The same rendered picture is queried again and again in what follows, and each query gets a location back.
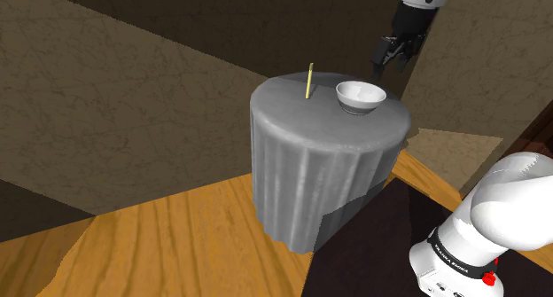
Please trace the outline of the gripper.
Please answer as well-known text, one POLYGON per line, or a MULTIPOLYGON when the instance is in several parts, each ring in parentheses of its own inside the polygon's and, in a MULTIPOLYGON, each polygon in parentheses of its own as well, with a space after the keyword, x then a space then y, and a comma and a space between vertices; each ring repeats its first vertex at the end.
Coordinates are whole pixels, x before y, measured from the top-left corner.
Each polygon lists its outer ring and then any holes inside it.
POLYGON ((386 64, 397 56, 396 69, 402 73, 412 56, 417 55, 438 12, 398 3, 392 20, 393 36, 382 35, 371 57, 372 75, 380 79, 386 64))

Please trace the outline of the white bowl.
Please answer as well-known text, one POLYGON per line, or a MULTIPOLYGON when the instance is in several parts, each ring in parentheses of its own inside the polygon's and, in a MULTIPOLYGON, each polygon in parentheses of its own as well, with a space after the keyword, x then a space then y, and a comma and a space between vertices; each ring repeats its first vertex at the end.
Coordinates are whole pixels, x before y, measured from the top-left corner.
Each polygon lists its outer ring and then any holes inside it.
POLYGON ((365 115, 375 110, 386 100, 386 92, 377 85, 345 81, 336 86, 339 105, 350 114, 365 115))

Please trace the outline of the yellow pencil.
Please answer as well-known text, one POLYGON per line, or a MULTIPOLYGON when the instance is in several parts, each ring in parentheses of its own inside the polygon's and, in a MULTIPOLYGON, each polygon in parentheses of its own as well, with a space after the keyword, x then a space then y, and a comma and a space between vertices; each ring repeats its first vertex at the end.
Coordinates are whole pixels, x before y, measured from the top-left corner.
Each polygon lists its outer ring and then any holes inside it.
POLYGON ((308 78, 306 81, 305 99, 309 99, 310 97, 313 69, 314 69, 314 62, 310 62, 308 67, 308 78))

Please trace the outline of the round table with grey cloth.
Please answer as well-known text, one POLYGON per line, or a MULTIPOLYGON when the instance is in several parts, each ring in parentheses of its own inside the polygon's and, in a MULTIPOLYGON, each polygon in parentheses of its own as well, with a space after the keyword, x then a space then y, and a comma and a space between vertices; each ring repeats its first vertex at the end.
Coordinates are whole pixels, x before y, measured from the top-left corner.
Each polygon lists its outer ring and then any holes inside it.
POLYGON ((317 251, 382 190, 409 132, 393 94, 365 115, 347 113, 336 86, 347 76, 316 72, 263 82, 250 99, 253 203, 273 240, 317 251))

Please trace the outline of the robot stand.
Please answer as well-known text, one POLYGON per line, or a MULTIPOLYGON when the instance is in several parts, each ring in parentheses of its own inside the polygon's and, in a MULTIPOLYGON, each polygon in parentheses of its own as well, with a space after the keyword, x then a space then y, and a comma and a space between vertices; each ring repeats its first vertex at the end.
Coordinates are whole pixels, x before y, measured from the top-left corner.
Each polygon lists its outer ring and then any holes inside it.
POLYGON ((315 252, 301 297, 428 297, 409 250, 449 215, 394 179, 315 252))

